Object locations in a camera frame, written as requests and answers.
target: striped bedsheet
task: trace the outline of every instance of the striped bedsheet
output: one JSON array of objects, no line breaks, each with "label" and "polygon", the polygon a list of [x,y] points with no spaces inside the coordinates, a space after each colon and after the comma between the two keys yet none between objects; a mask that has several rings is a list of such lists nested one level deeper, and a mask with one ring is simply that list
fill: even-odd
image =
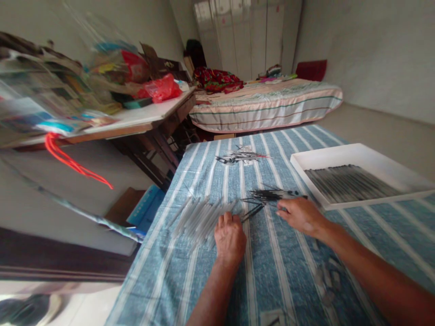
[{"label": "striped bedsheet", "polygon": [[[192,144],[122,286],[107,326],[183,325],[210,274],[216,248],[191,250],[168,227],[189,193],[233,201],[245,198],[262,183],[298,190],[311,196],[290,164],[292,153],[339,146],[346,142],[316,125],[252,136]],[[235,145],[273,159],[252,165],[217,162]],[[248,211],[238,203],[234,212]],[[266,206],[243,225],[245,258],[239,268],[227,313],[228,325],[261,325],[262,313],[283,310],[287,325],[384,325],[372,301],[346,271],[342,290],[332,306],[322,304],[325,287],[314,282],[314,271],[334,252],[324,245],[314,250],[311,238],[295,231]],[[364,246],[383,257],[423,287],[435,293],[435,195],[421,200],[329,211],[326,216]]]},{"label": "striped bedsheet", "polygon": [[322,119],[343,101],[340,87],[293,79],[278,84],[247,84],[229,94],[196,95],[210,105],[190,111],[193,123],[214,133],[239,133],[299,125]]}]

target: white cabinet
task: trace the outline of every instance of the white cabinet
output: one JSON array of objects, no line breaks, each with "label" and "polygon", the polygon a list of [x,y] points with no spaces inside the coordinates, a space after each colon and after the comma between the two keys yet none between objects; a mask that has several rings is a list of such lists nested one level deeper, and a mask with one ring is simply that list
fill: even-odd
[{"label": "white cabinet", "polygon": [[245,81],[277,63],[291,73],[301,0],[194,0],[193,5],[209,68]]}]

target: hand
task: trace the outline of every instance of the hand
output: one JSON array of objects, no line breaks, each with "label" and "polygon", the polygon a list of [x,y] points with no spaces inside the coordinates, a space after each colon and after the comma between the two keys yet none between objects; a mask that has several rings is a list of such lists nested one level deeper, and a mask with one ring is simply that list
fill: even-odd
[{"label": "hand", "polygon": [[246,235],[243,233],[239,215],[226,212],[219,217],[214,229],[216,261],[230,268],[238,268],[245,255]]},{"label": "hand", "polygon": [[276,214],[291,227],[319,240],[334,225],[319,212],[314,203],[302,197],[280,200]]}]

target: red string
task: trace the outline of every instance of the red string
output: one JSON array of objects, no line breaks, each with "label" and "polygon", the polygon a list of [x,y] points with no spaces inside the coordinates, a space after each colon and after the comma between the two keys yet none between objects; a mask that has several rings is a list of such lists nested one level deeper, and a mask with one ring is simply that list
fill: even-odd
[{"label": "red string", "polygon": [[113,186],[105,178],[92,172],[91,170],[88,170],[84,166],[74,161],[65,152],[63,152],[56,144],[56,139],[58,139],[59,136],[60,136],[59,134],[55,134],[55,133],[48,133],[45,135],[45,147],[56,159],[58,159],[63,164],[68,165],[74,171],[83,174],[86,177],[91,177],[99,182],[102,182],[107,186],[109,186],[110,189],[113,189]]}]

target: plastic tray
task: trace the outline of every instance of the plastic tray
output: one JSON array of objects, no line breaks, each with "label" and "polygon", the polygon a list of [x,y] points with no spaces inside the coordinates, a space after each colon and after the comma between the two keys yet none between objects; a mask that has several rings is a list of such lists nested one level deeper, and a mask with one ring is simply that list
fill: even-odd
[{"label": "plastic tray", "polygon": [[[296,153],[291,156],[290,162],[317,201],[327,211],[426,197],[435,192],[435,183],[363,144],[350,144]],[[365,201],[333,204],[322,195],[304,172],[304,170],[309,169],[328,168],[346,164],[355,164],[362,167],[404,194]]]}]

